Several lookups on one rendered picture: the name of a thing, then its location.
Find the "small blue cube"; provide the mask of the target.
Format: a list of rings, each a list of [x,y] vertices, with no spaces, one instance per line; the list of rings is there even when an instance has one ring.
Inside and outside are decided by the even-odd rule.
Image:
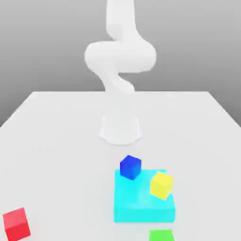
[[[141,164],[142,161],[139,158],[127,155],[120,162],[120,175],[134,180],[141,173]]]

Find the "small yellow cube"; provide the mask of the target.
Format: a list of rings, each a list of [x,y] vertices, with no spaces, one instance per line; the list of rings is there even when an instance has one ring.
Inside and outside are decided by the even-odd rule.
[[[158,171],[151,179],[150,194],[166,200],[172,192],[174,178]]]

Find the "small green cube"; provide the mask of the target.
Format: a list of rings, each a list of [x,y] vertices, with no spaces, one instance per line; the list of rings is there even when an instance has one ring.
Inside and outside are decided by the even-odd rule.
[[[150,230],[149,241],[175,241],[172,230]]]

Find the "small red cube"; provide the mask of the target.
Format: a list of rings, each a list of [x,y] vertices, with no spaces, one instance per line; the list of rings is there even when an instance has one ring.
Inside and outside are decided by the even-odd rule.
[[[24,208],[5,213],[3,223],[8,241],[19,241],[31,235]]]

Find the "large cyan box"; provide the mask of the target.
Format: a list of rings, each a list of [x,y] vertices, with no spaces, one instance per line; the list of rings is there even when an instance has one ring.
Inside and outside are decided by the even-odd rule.
[[[134,180],[115,170],[113,219],[116,223],[173,223],[176,207],[173,195],[162,200],[150,194],[151,179],[158,172],[143,169]]]

